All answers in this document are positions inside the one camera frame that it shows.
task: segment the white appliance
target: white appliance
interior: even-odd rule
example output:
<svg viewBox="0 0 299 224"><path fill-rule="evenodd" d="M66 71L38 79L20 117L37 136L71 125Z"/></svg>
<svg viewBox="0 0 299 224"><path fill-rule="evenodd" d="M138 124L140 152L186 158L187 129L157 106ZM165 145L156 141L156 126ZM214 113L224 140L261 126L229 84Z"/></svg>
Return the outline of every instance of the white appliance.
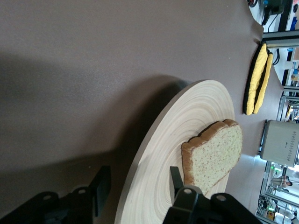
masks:
<svg viewBox="0 0 299 224"><path fill-rule="evenodd" d="M299 146L299 124L269 120L265 126L261 158L294 167Z"/></svg>

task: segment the person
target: person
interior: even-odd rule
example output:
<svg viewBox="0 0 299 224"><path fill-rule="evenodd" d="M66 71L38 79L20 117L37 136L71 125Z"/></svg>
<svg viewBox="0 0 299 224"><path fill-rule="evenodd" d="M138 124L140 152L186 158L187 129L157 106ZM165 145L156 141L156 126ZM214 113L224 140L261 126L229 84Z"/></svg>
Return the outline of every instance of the person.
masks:
<svg viewBox="0 0 299 224"><path fill-rule="evenodd" d="M287 186L292 186L293 183L290 181L290 178L288 176L281 176L278 178L273 178L271 180L271 183L282 187L282 188L286 188Z"/></svg>

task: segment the round wooden board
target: round wooden board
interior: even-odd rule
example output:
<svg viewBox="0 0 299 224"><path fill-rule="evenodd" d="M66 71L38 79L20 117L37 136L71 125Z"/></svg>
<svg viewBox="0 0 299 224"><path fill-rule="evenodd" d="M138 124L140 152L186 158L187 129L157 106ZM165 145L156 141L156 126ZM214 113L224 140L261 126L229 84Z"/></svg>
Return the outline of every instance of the round wooden board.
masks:
<svg viewBox="0 0 299 224"><path fill-rule="evenodd" d="M193 83L159 114L134 158L118 204L116 224L160 224L171 206L170 166L183 177L181 144L218 120L235 119L232 99L219 82ZM224 192L228 175L207 197Z"/></svg>

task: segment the screw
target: screw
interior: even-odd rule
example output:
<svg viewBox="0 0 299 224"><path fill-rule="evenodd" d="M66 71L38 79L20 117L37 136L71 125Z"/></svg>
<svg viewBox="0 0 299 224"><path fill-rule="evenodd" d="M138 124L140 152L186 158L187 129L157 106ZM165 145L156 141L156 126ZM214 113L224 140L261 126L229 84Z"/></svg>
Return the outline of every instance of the screw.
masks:
<svg viewBox="0 0 299 224"><path fill-rule="evenodd" d="M192 191L189 189L189 188L186 188L185 190L184 190L184 192L185 192L185 194L191 194L192 193Z"/></svg>
<svg viewBox="0 0 299 224"><path fill-rule="evenodd" d="M222 202L226 201L226 197L223 196L223 195L217 195L216 198L217 198L219 201L222 201Z"/></svg>

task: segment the bolt hole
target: bolt hole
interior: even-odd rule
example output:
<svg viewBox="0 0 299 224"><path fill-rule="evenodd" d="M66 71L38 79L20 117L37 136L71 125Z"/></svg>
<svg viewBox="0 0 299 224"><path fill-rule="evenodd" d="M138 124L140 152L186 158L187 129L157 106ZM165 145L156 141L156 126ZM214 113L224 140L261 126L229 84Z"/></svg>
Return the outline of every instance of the bolt hole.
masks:
<svg viewBox="0 0 299 224"><path fill-rule="evenodd" d="M43 197L43 200L49 200L51 198L51 195L46 195L45 197Z"/></svg>
<svg viewBox="0 0 299 224"><path fill-rule="evenodd" d="M78 191L78 194L84 194L86 192L85 189L81 189L80 191Z"/></svg>

